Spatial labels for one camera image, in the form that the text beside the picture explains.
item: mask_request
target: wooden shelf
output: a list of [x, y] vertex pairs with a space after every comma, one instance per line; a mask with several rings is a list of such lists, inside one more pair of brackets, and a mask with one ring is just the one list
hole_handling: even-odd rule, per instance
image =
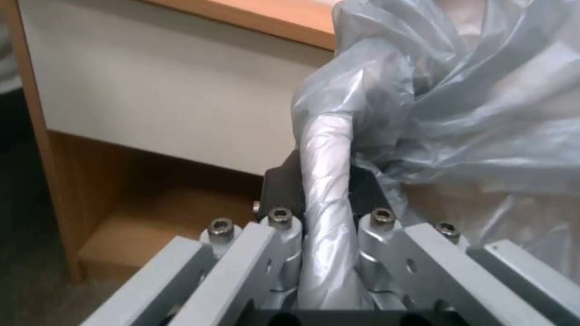
[[114, 211], [78, 251], [89, 278], [126, 280], [173, 237], [197, 239], [209, 222], [254, 220], [261, 177], [146, 154]]

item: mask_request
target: wooden cabinet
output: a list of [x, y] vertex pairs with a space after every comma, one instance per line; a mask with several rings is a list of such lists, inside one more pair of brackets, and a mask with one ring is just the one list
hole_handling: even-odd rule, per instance
[[125, 279], [213, 218], [252, 220], [261, 174], [293, 148], [292, 94], [332, 57], [327, 32], [280, 17], [207, 15], [315, 46], [139, 1], [0, 6], [75, 281]]

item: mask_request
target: wooden edge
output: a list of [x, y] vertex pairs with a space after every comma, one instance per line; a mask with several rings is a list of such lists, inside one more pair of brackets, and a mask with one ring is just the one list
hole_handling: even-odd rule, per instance
[[[59, 196], [59, 180], [57, 178], [55, 161], [50, 147], [48, 130], [42, 113], [42, 106], [38, 95], [34, 70], [32, 69], [30, 54], [28, 52], [28, 45], [26, 43], [26, 35], [24, 33], [24, 27], [20, 16], [20, 9], [17, 0], [1, 1], [3, 14], [5, 15], [5, 22], [12, 42], [12, 48], [18, 64], [20, 78], [22, 79], [22, 87], [26, 97], [28, 113], [34, 129], [38, 151], [42, 160], [42, 167], [44, 169], [56, 215], [59, 216], [60, 212], [64, 211], [65, 204]], [[61, 220], [58, 220], [58, 224], [61, 238], [63, 240], [64, 251], [71, 270], [72, 280], [80, 282], [82, 280], [82, 275], [79, 266], [76, 263], [76, 252], [72, 249], [69, 239], [67, 239], [67, 235], [70, 234], [70, 231], [66, 230], [67, 225], [62, 223]]]
[[334, 50], [332, 8], [314, 0], [141, 0]]

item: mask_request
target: metal bracket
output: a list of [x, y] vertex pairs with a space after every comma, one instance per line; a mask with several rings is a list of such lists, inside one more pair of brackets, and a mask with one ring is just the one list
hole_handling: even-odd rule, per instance
[[248, 305], [260, 306], [285, 257], [275, 229], [249, 223], [170, 326], [234, 325]]
[[430, 224], [394, 232], [369, 252], [419, 306], [452, 306], [471, 325], [551, 325]]

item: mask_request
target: hole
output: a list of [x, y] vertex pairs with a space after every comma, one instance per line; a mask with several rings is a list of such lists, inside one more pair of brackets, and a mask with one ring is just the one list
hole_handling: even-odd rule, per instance
[[284, 217], [286, 216], [287, 212], [284, 209], [276, 209], [274, 211], [274, 216], [280, 216], [280, 217]]
[[171, 307], [171, 310], [159, 322], [159, 326], [167, 326], [167, 325], [169, 325], [169, 323], [171, 323], [171, 321], [177, 315], [177, 313], [179, 312], [179, 310], [181, 310], [181, 308], [182, 308], [181, 305], [174, 305], [173, 307]]
[[200, 285], [205, 280], [205, 270], [200, 270], [200, 275], [197, 278], [197, 285]]
[[298, 317], [291, 313], [277, 313], [268, 321], [268, 326], [301, 326]]
[[226, 221], [215, 221], [213, 223], [213, 228], [214, 229], [225, 229], [225, 228], [227, 228], [227, 222]]
[[431, 322], [418, 314], [405, 314], [399, 321], [399, 326], [431, 326]]
[[408, 310], [414, 309], [417, 306], [417, 303], [406, 294], [403, 296], [401, 301]]
[[391, 217], [391, 212], [388, 209], [378, 209], [376, 214], [379, 216], [383, 216], [384, 218]]
[[441, 311], [449, 311], [451, 310], [451, 306], [449, 305], [449, 303], [443, 299], [438, 299], [435, 301], [435, 304], [433, 305], [433, 310], [437, 311], [437, 312], [441, 312]]
[[417, 273], [417, 265], [415, 265], [415, 261], [412, 259], [407, 259], [407, 270], [411, 274]]
[[271, 271], [272, 271], [272, 260], [268, 259], [268, 262], [266, 263], [266, 275], [270, 274]]
[[455, 232], [455, 226], [453, 226], [451, 223], [441, 222], [439, 223], [439, 227], [445, 231]]

